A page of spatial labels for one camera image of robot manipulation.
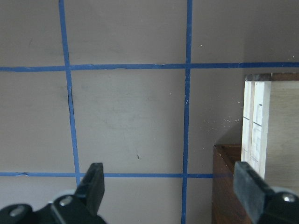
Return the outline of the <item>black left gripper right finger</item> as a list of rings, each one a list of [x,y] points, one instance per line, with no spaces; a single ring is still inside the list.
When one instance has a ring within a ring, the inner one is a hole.
[[[233,189],[253,224],[299,222],[299,196],[290,189],[269,186],[247,162],[235,163]]]

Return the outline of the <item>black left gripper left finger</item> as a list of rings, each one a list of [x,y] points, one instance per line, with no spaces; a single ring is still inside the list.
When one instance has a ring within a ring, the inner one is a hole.
[[[34,211],[29,204],[11,204],[0,210],[2,224],[104,224],[98,210],[105,192],[102,163],[90,165],[73,194],[56,198]]]

